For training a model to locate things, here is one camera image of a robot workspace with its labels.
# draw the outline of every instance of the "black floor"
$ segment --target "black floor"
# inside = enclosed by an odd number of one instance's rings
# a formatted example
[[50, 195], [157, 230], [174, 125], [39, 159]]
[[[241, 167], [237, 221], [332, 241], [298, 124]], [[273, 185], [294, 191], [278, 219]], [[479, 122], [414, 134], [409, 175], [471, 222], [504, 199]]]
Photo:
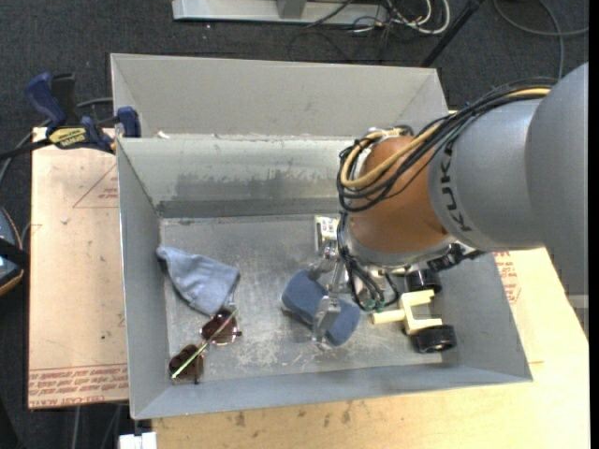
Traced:
[[[411, 30], [387, 37], [381, 30], [355, 36], [327, 25], [305, 29], [293, 24], [174, 22], [171, 1], [0, 0], [0, 151], [15, 147], [31, 126], [43, 121], [23, 96], [29, 79], [44, 71], [74, 72], [79, 101], [110, 96], [112, 52], [418, 66], [439, 41]], [[470, 0], [448, 1], [455, 18]], [[555, 32], [555, 22], [562, 32], [588, 26], [589, 3], [498, 0], [511, 19], [542, 32]], [[506, 22], [487, 0], [433, 66], [439, 69], [448, 104], [460, 108], [493, 86], [532, 76], [558, 77], [560, 67], [567, 74], [588, 60], [588, 33], [562, 42], [533, 35]], [[30, 158], [24, 155], [0, 181], [0, 206], [18, 228], [29, 221], [30, 195]], [[114, 426], [133, 430], [126, 408], [87, 406], [79, 415], [72, 409], [27, 410], [27, 292], [25, 279], [0, 297], [0, 399], [11, 425], [26, 447], [71, 447], [79, 418], [77, 447], [99, 448], [107, 432], [105, 447], [111, 447]], [[588, 312], [581, 311], [579, 318], [588, 328]], [[115, 415], [118, 425], [111, 424]], [[14, 444], [2, 427], [0, 417], [0, 448], [11, 448]]]

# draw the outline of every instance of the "gray metal bin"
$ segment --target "gray metal bin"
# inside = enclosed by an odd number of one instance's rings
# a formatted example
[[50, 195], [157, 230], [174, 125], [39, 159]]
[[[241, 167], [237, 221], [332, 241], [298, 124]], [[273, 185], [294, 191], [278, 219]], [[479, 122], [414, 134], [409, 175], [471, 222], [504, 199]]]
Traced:
[[[130, 406], [136, 419], [370, 398], [531, 379], [492, 255], [441, 274], [431, 312], [459, 344], [422, 355], [366, 314], [322, 351], [280, 295], [314, 258], [314, 217], [338, 211], [339, 151], [369, 127], [414, 128], [446, 114], [434, 70], [112, 56], [116, 107], [140, 115], [118, 175]], [[155, 138], [162, 132], [169, 138]], [[208, 319], [173, 290], [159, 244], [240, 270], [243, 336], [211, 347], [198, 385], [168, 360]]]

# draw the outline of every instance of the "yellow label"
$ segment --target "yellow label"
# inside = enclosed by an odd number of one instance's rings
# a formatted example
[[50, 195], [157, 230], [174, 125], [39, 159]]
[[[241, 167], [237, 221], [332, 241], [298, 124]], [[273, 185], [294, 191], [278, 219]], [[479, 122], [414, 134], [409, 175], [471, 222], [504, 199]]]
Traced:
[[69, 146], [79, 141], [85, 141], [85, 128], [57, 128], [48, 139], [54, 144], [60, 144], [61, 146]]

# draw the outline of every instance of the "gray-blue rag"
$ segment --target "gray-blue rag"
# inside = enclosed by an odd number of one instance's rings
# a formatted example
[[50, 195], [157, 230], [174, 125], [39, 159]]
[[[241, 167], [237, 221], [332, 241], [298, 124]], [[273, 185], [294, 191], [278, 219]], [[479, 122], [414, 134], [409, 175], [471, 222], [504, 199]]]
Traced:
[[169, 246], [159, 246], [156, 254], [167, 263], [168, 276], [179, 294], [195, 310], [212, 316], [232, 301], [240, 279], [236, 268]]

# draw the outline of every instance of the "sunglasses lens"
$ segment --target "sunglasses lens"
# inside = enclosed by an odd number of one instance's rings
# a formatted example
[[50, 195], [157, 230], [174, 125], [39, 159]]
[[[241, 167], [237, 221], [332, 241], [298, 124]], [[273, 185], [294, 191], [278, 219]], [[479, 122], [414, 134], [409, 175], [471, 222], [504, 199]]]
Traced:
[[237, 329], [237, 320], [235, 317], [231, 317], [231, 311], [229, 310], [220, 310], [199, 332], [204, 339], [212, 340], [216, 344], [233, 342], [241, 335], [241, 332]]
[[[175, 355], [168, 363], [170, 374], [174, 374], [192, 355], [197, 351], [194, 344], [186, 346], [180, 353]], [[176, 378], [179, 382], [198, 383], [204, 373], [204, 356], [198, 355]]]

